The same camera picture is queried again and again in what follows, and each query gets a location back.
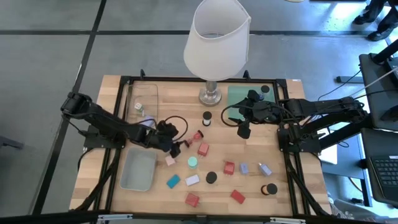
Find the metal lamp base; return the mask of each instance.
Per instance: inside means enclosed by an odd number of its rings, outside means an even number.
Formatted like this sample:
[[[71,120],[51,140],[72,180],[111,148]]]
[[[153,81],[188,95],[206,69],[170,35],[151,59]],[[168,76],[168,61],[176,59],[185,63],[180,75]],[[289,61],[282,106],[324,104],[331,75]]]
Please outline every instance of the metal lamp base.
[[[206,89],[199,92],[199,101],[205,106],[216,106],[221,101],[221,90],[217,88],[217,82],[207,81]]]

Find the lampshade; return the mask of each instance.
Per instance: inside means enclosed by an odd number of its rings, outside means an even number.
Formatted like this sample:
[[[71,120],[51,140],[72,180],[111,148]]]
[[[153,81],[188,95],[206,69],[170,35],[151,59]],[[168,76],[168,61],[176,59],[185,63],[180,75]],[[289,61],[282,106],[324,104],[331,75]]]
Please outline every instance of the lampshade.
[[[185,46],[185,65],[208,81],[236,75],[248,60],[250,21],[237,0],[201,2]]]

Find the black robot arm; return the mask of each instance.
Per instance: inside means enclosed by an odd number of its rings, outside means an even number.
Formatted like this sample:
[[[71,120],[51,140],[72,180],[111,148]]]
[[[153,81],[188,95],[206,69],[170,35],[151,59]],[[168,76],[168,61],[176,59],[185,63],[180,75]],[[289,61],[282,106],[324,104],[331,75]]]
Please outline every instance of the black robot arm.
[[[61,111],[66,118],[84,119],[96,127],[101,136],[105,136],[110,141],[118,142],[128,139],[145,148],[153,147],[164,152],[170,151],[173,158],[180,154],[180,142],[173,142],[178,131],[171,123],[161,121],[156,129],[141,124],[143,121],[130,124],[104,110],[89,96],[72,92],[68,94]]]
[[[279,146],[288,152],[320,152],[318,130],[327,128],[339,122],[358,123],[367,115],[362,109],[363,104],[352,97],[344,97],[338,100],[308,101],[305,99],[280,100],[278,103],[260,101],[257,92],[249,90],[248,97],[228,106],[239,108],[244,121],[229,118],[237,123],[238,135],[244,139],[250,137],[249,124],[286,124],[288,128],[278,129]],[[311,121],[316,115],[324,115],[322,118]],[[309,119],[301,125],[299,122]]]

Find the wooden tabletop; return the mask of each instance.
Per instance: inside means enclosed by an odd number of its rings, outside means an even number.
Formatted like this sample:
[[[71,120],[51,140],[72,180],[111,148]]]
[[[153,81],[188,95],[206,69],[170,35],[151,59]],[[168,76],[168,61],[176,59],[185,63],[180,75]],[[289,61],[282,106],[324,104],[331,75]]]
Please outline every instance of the wooden tabletop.
[[[118,92],[120,76],[105,75],[99,90],[97,104],[109,112],[113,112],[116,95]],[[126,154],[129,148],[138,146],[128,142],[122,150],[119,170],[114,188],[111,210],[113,212],[133,213],[177,213],[177,214],[208,214],[208,215],[292,215],[289,189],[283,155],[279,151],[276,125],[251,125],[251,137],[247,140],[240,138],[237,128],[225,126],[220,119],[221,110],[227,106],[227,92],[230,85],[257,85],[246,83],[219,83],[218,87],[223,93],[223,99],[215,107],[205,107],[198,100],[198,92],[204,87],[203,83],[195,82],[134,82],[138,84],[155,84],[159,92],[159,112],[157,120],[160,121],[172,115],[184,117],[189,128],[186,138],[190,138],[200,129],[203,142],[210,145],[206,157],[198,158],[197,169],[189,169],[187,159],[197,156],[200,142],[195,142],[189,149],[181,146],[181,154],[176,158],[177,163],[168,167],[165,163],[164,152],[156,149],[146,149],[157,153],[154,179],[151,188],[146,192],[124,190],[120,188],[120,178],[123,171]],[[139,95],[138,88],[133,88],[132,95]],[[287,89],[290,98],[304,98],[303,87],[300,80],[287,80]],[[123,98],[126,97],[127,87],[124,89]],[[209,127],[201,123],[204,111],[213,114]],[[129,112],[128,121],[133,122],[134,116]],[[171,119],[180,133],[185,129],[185,123],[179,119]],[[323,209],[330,212],[326,194],[325,182],[319,160],[311,154],[301,153],[302,167],[305,183],[315,200]],[[104,149],[95,149],[88,153],[82,160],[80,171],[75,184],[70,208],[79,206],[93,190],[100,176]],[[235,173],[226,176],[223,173],[225,161],[235,163]],[[249,168],[248,175],[241,175],[239,164],[245,162]],[[272,171],[271,176],[264,177],[258,163],[266,164]],[[217,173],[214,184],[206,183],[209,171]],[[166,182],[177,174],[181,181],[170,189]],[[185,178],[198,174],[200,182],[187,186]],[[260,188],[264,184],[273,183],[278,187],[276,195],[264,196]],[[246,200],[239,204],[230,197],[236,189],[241,192]],[[302,213],[302,203],[298,187],[295,186],[298,209]],[[106,185],[101,198],[100,208],[104,208],[104,201],[108,192]],[[185,203],[188,193],[200,197],[196,208]]]

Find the black shoe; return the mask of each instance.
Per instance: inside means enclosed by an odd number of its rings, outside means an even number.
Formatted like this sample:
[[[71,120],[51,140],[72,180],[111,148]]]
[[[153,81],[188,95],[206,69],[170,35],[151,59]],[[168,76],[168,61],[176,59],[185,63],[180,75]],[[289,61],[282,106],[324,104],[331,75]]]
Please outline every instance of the black shoe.
[[[383,40],[383,39],[387,38],[393,30],[394,30],[394,28],[388,28],[382,32],[375,31],[368,35],[368,40],[371,40],[371,41]]]
[[[357,25],[362,25],[362,24],[367,23],[367,22],[374,22],[374,19],[368,19],[368,18],[366,18],[364,16],[357,16],[354,19],[354,23],[357,24]]]

